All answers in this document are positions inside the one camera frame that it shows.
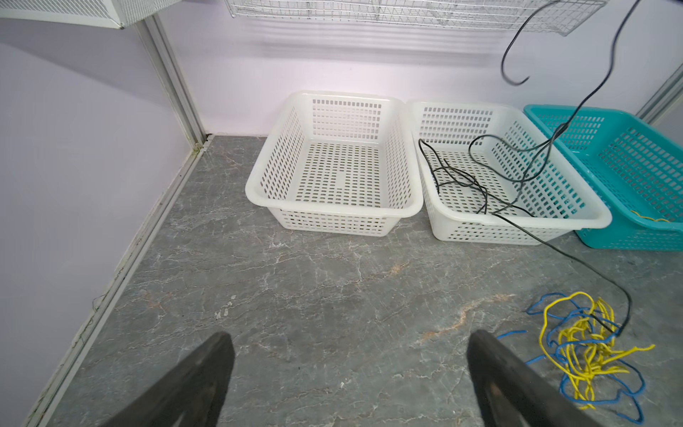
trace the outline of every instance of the white plastic basket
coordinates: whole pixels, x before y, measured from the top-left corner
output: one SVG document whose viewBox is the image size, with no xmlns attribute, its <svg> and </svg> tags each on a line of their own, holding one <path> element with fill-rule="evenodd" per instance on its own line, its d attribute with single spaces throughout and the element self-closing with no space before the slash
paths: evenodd
<svg viewBox="0 0 683 427">
<path fill-rule="evenodd" d="M 469 172 L 490 194 L 511 202 L 517 196 L 518 187 L 473 162 L 467 150 L 472 140 L 483 134 L 497 135 L 518 148 L 529 148 L 546 141 L 547 138 L 524 113 L 505 105 L 443 102 L 410 102 L 406 109 L 434 235 L 440 240 L 539 245 L 522 230 L 490 214 L 505 204 L 489 197 L 488 213 L 475 213 L 484 204 L 480 191 L 448 184 L 437 193 L 430 166 L 418 146 L 418 140 L 424 139 L 452 167 Z M 432 167 L 438 167 L 433 153 L 424 148 Z M 480 163 L 507 176 L 520 178 L 536 151 L 519 153 L 492 137 L 484 137 L 475 143 L 472 153 Z M 542 162 L 537 160 L 535 164 L 537 166 L 531 170 L 530 176 L 539 170 Z M 451 180 L 443 170 L 437 171 L 436 177 L 440 183 Z M 550 162 L 543 173 L 525 184 L 515 205 L 525 208 L 533 217 L 515 208 L 508 208 L 500 215 L 509 217 L 542 240 L 550 240 L 571 230 L 605 228 L 612 220 L 602 200 L 557 150 L 552 150 Z"/>
<path fill-rule="evenodd" d="M 386 235 L 422 207 L 403 107 L 373 95 L 291 95 L 251 170 L 247 197 L 291 230 Z"/>
</svg>

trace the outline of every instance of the basket rim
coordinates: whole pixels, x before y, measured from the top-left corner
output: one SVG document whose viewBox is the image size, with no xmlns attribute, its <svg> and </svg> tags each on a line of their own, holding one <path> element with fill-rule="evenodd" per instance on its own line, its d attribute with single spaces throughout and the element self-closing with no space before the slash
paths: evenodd
<svg viewBox="0 0 683 427">
<path fill-rule="evenodd" d="M 395 104 L 395 117 L 402 124 L 402 132 L 404 138 L 404 148 L 406 150 L 406 166 L 408 168 L 408 186 L 413 195 L 412 201 L 405 208 L 377 208 L 373 206 L 351 206 L 342 204 L 317 203 L 317 202 L 297 202 L 293 200 L 269 199 L 260 195 L 255 189 L 260 185 L 259 181 L 265 172 L 265 166 L 270 158 L 275 146 L 277 138 L 275 135 L 284 127 L 287 115 L 290 109 L 294 106 L 296 101 L 302 96 L 308 95 L 323 95 L 323 96 L 337 96 L 340 98 L 363 98 L 373 99 L 383 102 L 392 102 Z M 251 169 L 249 178 L 245 185 L 245 193 L 247 199 L 255 205 L 267 208 L 281 209 L 287 211 L 295 211 L 301 213 L 311 213 L 320 215 L 339 215 L 345 217 L 389 217 L 389 218 L 408 218 L 417 214 L 423 205 L 422 185 L 419 177 L 419 167 L 417 165 L 417 158 L 415 156 L 415 149 L 413 148 L 413 137 L 410 129 L 406 123 L 406 113 L 403 108 L 403 101 L 389 96 L 379 96 L 371 94 L 355 94 L 348 92 L 331 92 L 331 91 L 309 91 L 300 90 L 289 95 L 285 104 L 277 116 L 273 129 L 268 134 L 266 141 L 261 148 L 261 151 Z"/>
<path fill-rule="evenodd" d="M 530 104 L 524 107 L 524 112 L 529 117 L 529 119 L 533 122 L 536 127 L 538 127 L 545 135 L 549 135 L 552 133 L 552 130 L 545 125 L 541 121 L 541 119 L 536 115 L 536 113 L 533 112 L 534 108 L 552 108 L 552 109 L 557 109 L 557 110 L 564 110 L 564 111 L 573 111 L 576 107 L 572 107 L 570 105 L 554 105 L 554 104 Z M 663 139 L 666 139 L 669 141 L 675 149 L 679 149 L 681 153 L 683 154 L 683 148 L 679 147 L 677 144 L 672 142 L 669 138 L 664 136 L 661 132 L 656 130 L 654 127 L 650 126 L 649 124 L 645 123 L 641 118 L 638 118 L 637 116 L 627 112 L 627 111 L 622 111 L 622 110 L 617 110 L 617 109 L 609 109 L 609 108 L 598 108 L 598 107 L 581 107 L 581 111 L 609 111 L 612 113 L 619 113 L 621 115 L 625 115 L 629 117 L 632 120 L 635 120 L 638 124 L 642 126 L 646 126 L 649 128 L 650 131 L 653 131 L 656 133 L 659 137 L 662 137 Z M 619 212 L 619 214 L 625 216 L 629 221 L 634 222 L 638 225 L 641 225 L 645 228 L 649 228 L 651 230 L 659 230 L 659 231 L 678 231 L 680 233 L 683 233 L 683 222 L 656 222 L 656 221 L 650 221 L 649 219 L 644 219 L 636 215 L 635 213 L 631 212 L 629 208 L 626 207 L 626 205 L 619 200 L 617 196 L 614 195 L 612 190 L 608 189 L 605 184 L 602 183 L 598 177 L 596 177 L 593 172 L 591 172 L 586 165 L 583 164 L 583 162 L 579 159 L 577 155 L 573 153 L 565 145 L 565 143 L 562 141 L 562 138 L 558 138 L 555 140 L 555 145 L 557 148 L 562 152 L 562 154 L 570 161 L 572 166 L 574 166 L 575 169 L 580 170 L 580 172 L 583 174 L 584 179 L 588 177 L 591 180 L 591 183 L 595 184 L 598 189 L 602 193 L 604 193 L 604 196 L 609 199 L 610 204 Z"/>
<path fill-rule="evenodd" d="M 531 125 L 531 128 L 529 131 L 532 133 L 538 132 L 537 136 L 540 136 L 543 139 L 547 139 L 540 130 L 538 130 L 533 122 L 520 110 L 515 107 L 512 107 L 510 105 L 505 105 L 505 104 L 497 104 L 497 103 L 492 103 L 492 102 L 445 102 L 442 100 L 414 100 L 406 103 L 406 109 L 410 111 L 409 118 L 411 120 L 411 125 L 410 128 L 413 133 L 413 143 L 415 145 L 415 150 L 416 153 L 419 153 L 419 146 L 418 146 L 418 140 L 419 140 L 419 132 L 417 131 L 419 129 L 419 125 L 415 123 L 415 118 L 412 114 L 413 109 L 417 107 L 417 105 L 422 105 L 422 104 L 434 104 L 434 103 L 439 103 L 439 104 L 450 104 L 450 105 L 462 105 L 467 106 L 468 108 L 476 108 L 476 107 L 489 107 L 489 108 L 505 108 L 509 109 L 512 111 L 515 111 L 519 115 L 520 120 L 525 120 L 528 122 L 529 125 Z M 492 214 L 477 214 L 477 213 L 470 213 L 470 212 L 456 212 L 455 210 L 452 210 L 448 208 L 442 201 L 441 198 L 438 196 L 438 193 L 436 191 L 436 185 L 433 182 L 432 176 L 429 172 L 430 168 L 429 165 L 427 164 L 427 161 L 424 159 L 422 155 L 417 155 L 418 158 L 418 163 L 420 165 L 420 172 L 421 172 L 421 177 L 422 180 L 425 182 L 425 188 L 426 188 L 426 194 L 424 197 L 428 197 L 429 200 L 431 201 L 433 207 L 442 215 L 447 217 L 448 219 L 452 219 L 455 221 L 461 221 L 461 222 L 471 222 L 471 223 L 479 223 L 483 225 L 499 225 L 503 227 L 512 227 L 508 222 L 492 215 Z M 578 190 L 580 191 L 581 198 L 586 204 L 591 204 L 596 211 L 597 215 L 593 219 L 574 219 L 574 218 L 538 218 L 538 217 L 517 217 L 517 216 L 505 216 L 506 219 L 509 219 L 510 221 L 514 222 L 515 224 L 519 225 L 520 227 L 523 228 L 547 228 L 547 229 L 556 229 L 556 230 L 580 230 L 583 228 L 606 228 L 611 222 L 612 222 L 612 214 L 610 210 L 607 208 L 607 206 L 604 204 L 604 202 L 598 197 L 598 195 L 595 193 L 595 191 L 588 185 L 588 183 L 583 179 L 580 173 L 578 173 L 575 168 L 567 161 L 567 159 L 564 158 L 562 153 L 558 152 L 557 150 L 551 152 L 550 154 L 550 161 L 555 164 L 556 167 L 559 167 L 560 169 L 564 171 L 574 171 L 576 174 L 575 176 L 572 177 L 572 187 L 574 187 L 575 191 Z"/>
</svg>

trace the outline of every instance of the plastic basket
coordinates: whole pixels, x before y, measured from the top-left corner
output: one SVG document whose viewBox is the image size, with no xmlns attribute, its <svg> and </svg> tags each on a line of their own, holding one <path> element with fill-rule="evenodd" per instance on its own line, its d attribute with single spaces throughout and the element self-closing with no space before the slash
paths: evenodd
<svg viewBox="0 0 683 427">
<path fill-rule="evenodd" d="M 427 160 L 421 155 L 418 139 L 423 138 L 449 164 L 473 174 L 489 193 L 512 201 L 517 188 L 489 169 L 474 163 L 467 153 L 474 138 L 485 133 L 495 134 L 519 148 L 528 148 L 547 140 L 529 119 L 515 108 L 496 104 L 450 104 L 441 102 L 411 102 L 406 107 L 422 177 L 432 231 L 441 240 L 482 243 L 539 245 L 522 230 L 490 214 L 503 207 L 489 198 L 488 213 L 476 213 L 484 196 L 475 189 L 457 184 L 436 191 Z M 434 155 L 426 150 L 432 165 Z M 531 154 L 506 148 L 493 138 L 483 138 L 472 149 L 473 156 L 503 174 L 521 177 Z M 437 172 L 439 182 L 450 180 L 443 171 Z M 528 182 L 517 205 L 533 214 L 508 208 L 501 215 L 528 230 L 542 240 L 550 240 L 571 230 L 603 228 L 611 220 L 609 209 L 593 192 L 581 175 L 558 151 L 553 150 L 544 172 Z"/>
<path fill-rule="evenodd" d="M 373 95 L 291 95 L 251 170 L 247 197 L 291 230 L 386 235 L 422 207 L 403 106 Z"/>
<path fill-rule="evenodd" d="M 551 129 L 566 122 L 575 108 L 528 105 L 525 113 L 550 135 Z M 577 232 L 586 245 L 683 251 L 680 146 L 629 113 L 599 108 L 582 108 L 559 141 L 558 149 L 612 211 L 609 227 Z"/>
</svg>

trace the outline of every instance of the metal mesh shelf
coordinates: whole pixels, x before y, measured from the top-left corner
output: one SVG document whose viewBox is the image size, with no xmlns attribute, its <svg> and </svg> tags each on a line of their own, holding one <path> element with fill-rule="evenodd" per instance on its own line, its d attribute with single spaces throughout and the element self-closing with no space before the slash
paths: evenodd
<svg viewBox="0 0 683 427">
<path fill-rule="evenodd" d="M 425 27 L 516 30 L 548 0 L 227 0 L 232 16 L 379 22 Z M 569 34 L 607 0 L 568 0 L 549 6 L 525 27 Z"/>
</svg>

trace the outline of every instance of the blue string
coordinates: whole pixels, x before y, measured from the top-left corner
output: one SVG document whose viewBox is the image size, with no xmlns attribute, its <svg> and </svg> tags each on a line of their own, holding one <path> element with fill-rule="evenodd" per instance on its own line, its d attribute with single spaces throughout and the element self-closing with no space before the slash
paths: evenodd
<svg viewBox="0 0 683 427">
<path fill-rule="evenodd" d="M 538 302 L 534 303 L 533 305 L 531 305 L 531 307 L 527 308 L 526 313 L 530 316 L 536 316 L 538 314 L 543 314 L 543 310 L 542 309 L 538 310 L 537 307 L 539 305 L 543 304 L 545 299 L 548 297 L 566 298 L 567 296 L 562 292 L 550 292 L 548 294 L 545 294 L 538 300 Z M 613 333 L 609 337 L 605 338 L 604 340 L 581 340 L 581 341 L 566 342 L 563 344 L 560 344 L 556 340 L 551 339 L 554 334 L 558 333 L 558 330 L 562 327 L 562 325 L 566 324 L 567 322 L 569 322 L 575 318 L 592 318 L 589 314 L 587 314 L 588 311 L 590 310 L 590 307 L 581 307 L 573 300 L 570 300 L 570 302 L 572 304 L 574 304 L 576 309 L 573 309 L 566 316 L 561 317 L 561 316 L 556 316 L 554 314 L 548 313 L 549 318 L 557 319 L 557 320 L 559 320 L 559 323 L 557 324 L 557 326 L 555 326 L 553 329 L 551 329 L 549 332 L 546 333 L 546 344 L 547 344 L 548 348 L 552 349 L 553 347 L 555 347 L 555 352 L 553 353 L 553 358 L 555 360 L 557 360 L 560 364 L 564 365 L 567 369 L 570 369 L 570 364 L 568 363 L 567 358 L 561 354 L 561 351 L 563 348 L 565 348 L 567 346 L 584 347 L 586 344 L 608 344 L 615 337 L 615 334 Z M 595 315 L 604 315 L 599 310 L 596 310 L 593 313 Z M 613 325 L 615 327 L 616 331 L 618 331 L 620 328 L 619 324 L 614 323 L 610 320 L 607 320 L 604 317 L 601 318 L 601 321 L 603 321 L 605 323 L 609 323 L 610 325 Z M 590 322 L 589 322 L 589 327 L 590 327 L 591 333 L 593 333 L 594 332 L 593 325 Z M 521 330 L 520 331 L 510 331 L 510 332 L 504 333 L 502 335 L 499 335 L 498 339 L 500 340 L 501 338 L 505 338 L 505 337 L 510 336 L 510 335 L 516 335 L 518 333 L 526 333 L 526 332 L 527 331 L 521 331 Z M 525 363 L 527 365 L 531 365 L 531 364 L 534 364 L 534 363 L 536 363 L 540 360 L 543 360 L 545 358 L 546 358 L 545 355 L 540 355 L 540 356 L 534 357 L 531 360 L 528 360 Z M 628 421 L 632 422 L 633 424 L 641 425 L 645 421 L 645 414 L 643 414 L 643 409 L 641 408 L 641 405 L 638 403 L 638 400 L 636 399 L 636 397 L 640 396 L 646 390 L 647 386 L 645 384 L 645 379 L 643 378 L 643 375 L 641 374 L 641 372 L 638 369 L 636 369 L 633 365 L 631 365 L 631 364 L 629 364 L 623 360 L 618 360 L 618 362 L 626 365 L 627 367 L 631 368 L 636 374 L 638 374 L 638 378 L 641 381 L 641 386 L 638 388 L 638 390 L 636 390 L 636 391 L 631 390 L 631 388 L 627 384 L 625 384 L 625 382 L 618 379 L 616 376 L 609 374 L 609 375 L 605 375 L 605 377 L 611 379 L 612 381 L 615 381 L 616 383 L 619 383 L 622 387 L 622 388 L 619 388 L 617 390 L 617 395 L 614 397 L 614 399 L 579 400 L 579 399 L 575 399 L 572 396 L 570 396 L 567 393 L 567 391 L 565 390 L 565 386 L 566 386 L 567 382 L 569 381 L 569 376 L 567 374 L 564 374 L 562 376 L 562 379 L 560 380 L 559 392 L 562 394 L 562 396 L 567 398 L 570 402 L 578 403 L 578 404 L 592 404 L 592 405 L 617 404 L 621 401 L 622 396 L 626 396 L 627 398 L 631 399 L 634 406 L 636 407 L 636 410 L 638 410 L 638 418 L 637 419 L 633 419 L 626 414 L 615 411 L 614 409 L 610 409 L 610 408 L 606 408 L 606 409 L 608 411 L 614 413 L 615 415 L 621 417 L 621 418 L 627 419 Z"/>
</svg>

